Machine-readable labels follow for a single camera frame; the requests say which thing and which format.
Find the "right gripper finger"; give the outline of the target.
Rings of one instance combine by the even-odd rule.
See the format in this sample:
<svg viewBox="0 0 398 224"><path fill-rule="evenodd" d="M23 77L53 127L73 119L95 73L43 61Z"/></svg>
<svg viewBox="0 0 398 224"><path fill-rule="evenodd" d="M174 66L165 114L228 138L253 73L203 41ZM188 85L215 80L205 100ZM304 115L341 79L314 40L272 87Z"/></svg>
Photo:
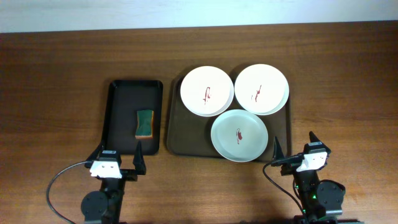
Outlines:
<svg viewBox="0 0 398 224"><path fill-rule="evenodd" d="M284 153L282 151L282 147L281 147L281 145L279 143L279 140L278 140L277 136L275 136L274 137L274 152L273 152L272 160L273 161L278 161L280 159L283 159L284 157L285 156L284 156Z"/></svg>
<svg viewBox="0 0 398 224"><path fill-rule="evenodd" d="M309 132L309 138L311 143L322 144L321 140L318 139L318 137L315 135L313 131Z"/></svg>

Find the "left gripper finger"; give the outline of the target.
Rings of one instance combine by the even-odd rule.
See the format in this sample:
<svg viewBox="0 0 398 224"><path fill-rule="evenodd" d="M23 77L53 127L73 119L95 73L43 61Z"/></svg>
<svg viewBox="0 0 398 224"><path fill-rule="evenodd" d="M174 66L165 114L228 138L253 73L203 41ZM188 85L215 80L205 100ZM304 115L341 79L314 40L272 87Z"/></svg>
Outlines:
<svg viewBox="0 0 398 224"><path fill-rule="evenodd" d="M103 150L104 148L104 141L101 140L96 149L88 156L86 159L87 161L94 161L97 159L99 153Z"/></svg>
<svg viewBox="0 0 398 224"><path fill-rule="evenodd" d="M144 156L142 154L142 143L138 141L137 146L136 146L136 151L134 153L134 158L133 158L133 165L135 167L135 170L145 170L146 165L144 162Z"/></svg>

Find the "green orange sponge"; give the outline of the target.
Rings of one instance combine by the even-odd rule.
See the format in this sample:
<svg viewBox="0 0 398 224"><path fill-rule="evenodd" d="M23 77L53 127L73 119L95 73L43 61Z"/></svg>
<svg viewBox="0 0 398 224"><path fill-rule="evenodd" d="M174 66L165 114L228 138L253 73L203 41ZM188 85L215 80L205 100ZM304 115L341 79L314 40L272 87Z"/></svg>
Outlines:
<svg viewBox="0 0 398 224"><path fill-rule="evenodd" d="M136 139L152 139L154 136L154 112L152 110L137 111Z"/></svg>

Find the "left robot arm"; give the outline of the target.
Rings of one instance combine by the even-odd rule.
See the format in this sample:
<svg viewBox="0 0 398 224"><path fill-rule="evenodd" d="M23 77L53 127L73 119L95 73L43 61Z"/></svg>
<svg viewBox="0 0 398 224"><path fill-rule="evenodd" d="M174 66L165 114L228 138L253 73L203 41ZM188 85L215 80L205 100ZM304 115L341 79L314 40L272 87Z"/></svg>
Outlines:
<svg viewBox="0 0 398 224"><path fill-rule="evenodd" d="M133 158L133 169L121 168L121 154L105 149L104 143L86 160L90 175L101 181L97 191L88 193L81 202L85 223L119 223L126 182L136 182L140 175L146 175L142 144L137 143Z"/></svg>

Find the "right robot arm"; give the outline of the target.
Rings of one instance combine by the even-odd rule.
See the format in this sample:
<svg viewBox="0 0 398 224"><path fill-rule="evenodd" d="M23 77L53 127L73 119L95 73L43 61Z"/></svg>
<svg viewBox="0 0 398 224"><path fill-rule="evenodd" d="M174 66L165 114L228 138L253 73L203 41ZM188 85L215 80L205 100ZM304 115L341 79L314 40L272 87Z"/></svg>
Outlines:
<svg viewBox="0 0 398 224"><path fill-rule="evenodd" d="M294 223L337 223L337 216L343 213L342 203L345 186L333 180L321 180L317 172L327 165L331 150L313 132L310 142L303 151L285 157L277 138L274 138L274 155L270 165L281 167L282 176L293 177L292 197L301 215L294 217Z"/></svg>

